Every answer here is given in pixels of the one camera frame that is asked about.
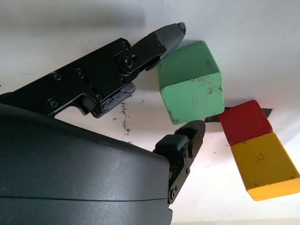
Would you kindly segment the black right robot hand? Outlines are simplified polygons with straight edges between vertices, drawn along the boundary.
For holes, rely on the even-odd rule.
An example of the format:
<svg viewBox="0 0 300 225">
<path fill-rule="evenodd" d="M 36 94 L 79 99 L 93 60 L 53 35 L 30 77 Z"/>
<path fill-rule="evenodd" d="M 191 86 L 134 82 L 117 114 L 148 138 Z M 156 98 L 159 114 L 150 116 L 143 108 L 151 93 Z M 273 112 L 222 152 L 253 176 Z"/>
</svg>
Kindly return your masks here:
<svg viewBox="0 0 300 225">
<path fill-rule="evenodd" d="M 135 91 L 133 80 L 173 52 L 184 23 L 135 45 L 119 38 L 0 97 L 3 225 L 169 225 L 169 208 L 203 143 L 194 120 L 153 151 L 57 120 L 68 107 L 100 118 Z"/>
</svg>

